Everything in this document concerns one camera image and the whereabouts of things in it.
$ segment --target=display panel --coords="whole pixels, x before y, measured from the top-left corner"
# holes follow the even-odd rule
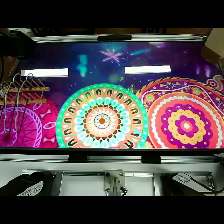
[[[28,106],[21,133],[12,128],[12,137],[5,137],[2,128],[0,145],[222,148],[224,79],[219,67],[201,56],[202,46],[202,42],[42,43],[20,62],[17,72],[68,68],[68,77],[40,78],[50,88],[44,93],[47,102]],[[8,117],[12,107],[7,106]],[[22,114],[24,105],[18,108]],[[4,116],[0,123],[3,127]],[[30,138],[25,134],[31,133],[29,128],[32,139],[24,143]]]

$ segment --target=metal latch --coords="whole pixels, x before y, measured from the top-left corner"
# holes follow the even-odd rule
[[[104,190],[106,196],[124,196],[127,194],[123,170],[105,171]]]

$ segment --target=screen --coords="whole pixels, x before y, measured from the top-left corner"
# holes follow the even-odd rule
[[[18,105],[16,122],[13,105],[7,105],[0,119],[0,145],[222,148],[224,79],[218,65],[201,56],[202,46],[202,42],[39,44],[16,72],[68,68],[68,76],[39,77],[50,89],[44,92],[46,102]]]

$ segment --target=star burst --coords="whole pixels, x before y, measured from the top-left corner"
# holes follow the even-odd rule
[[[116,61],[118,64],[120,63],[120,60],[119,60],[119,56],[122,55],[122,53],[115,53],[114,52],[114,49],[113,51],[109,51],[107,49],[107,52],[105,51],[100,51],[102,54],[106,55],[107,57],[105,59],[103,59],[103,62],[105,61],[108,61],[108,60],[111,60],[111,62]]]

